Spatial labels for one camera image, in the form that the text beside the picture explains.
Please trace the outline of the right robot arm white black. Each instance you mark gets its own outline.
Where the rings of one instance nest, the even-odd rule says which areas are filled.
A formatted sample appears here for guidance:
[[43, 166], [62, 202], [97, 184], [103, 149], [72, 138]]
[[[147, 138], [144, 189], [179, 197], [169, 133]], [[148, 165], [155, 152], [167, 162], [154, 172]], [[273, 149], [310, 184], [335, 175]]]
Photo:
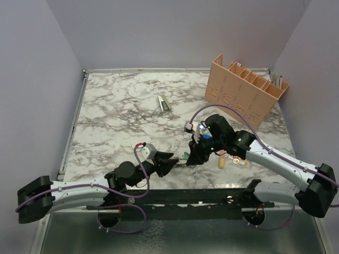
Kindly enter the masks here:
[[327, 164], [316, 166], [273, 149], [247, 131], [234, 131], [227, 120], [214, 114], [204, 121], [211, 137], [198, 130], [189, 142], [188, 166], [203, 165], [212, 153], [221, 150], [231, 156], [259, 164], [287, 179], [290, 184], [252, 181], [243, 194], [244, 203], [255, 207], [260, 202], [298, 205], [309, 215], [324, 218], [338, 192], [334, 170]]

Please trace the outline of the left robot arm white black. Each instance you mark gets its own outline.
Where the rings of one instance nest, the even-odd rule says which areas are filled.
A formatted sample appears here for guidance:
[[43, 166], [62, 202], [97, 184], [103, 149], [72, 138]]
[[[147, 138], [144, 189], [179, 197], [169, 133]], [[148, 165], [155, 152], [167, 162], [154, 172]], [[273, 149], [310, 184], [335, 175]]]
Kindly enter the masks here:
[[122, 162], [112, 172], [92, 178], [87, 182], [58, 182], [49, 176], [41, 176], [17, 191], [18, 221], [20, 224], [36, 222], [47, 214], [65, 208], [80, 206], [113, 208], [119, 198], [143, 198], [149, 190], [132, 195], [128, 187], [134, 187], [153, 173], [166, 176], [179, 162], [169, 152], [150, 152], [138, 165], [130, 161]]

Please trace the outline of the green key tag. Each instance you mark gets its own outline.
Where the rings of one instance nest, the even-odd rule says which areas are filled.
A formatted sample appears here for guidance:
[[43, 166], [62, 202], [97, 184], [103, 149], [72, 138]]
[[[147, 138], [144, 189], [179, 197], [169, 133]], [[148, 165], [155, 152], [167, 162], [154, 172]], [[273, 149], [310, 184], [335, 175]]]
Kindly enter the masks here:
[[184, 158], [185, 160], [188, 160], [189, 156], [190, 156], [189, 153], [184, 153], [183, 158]]

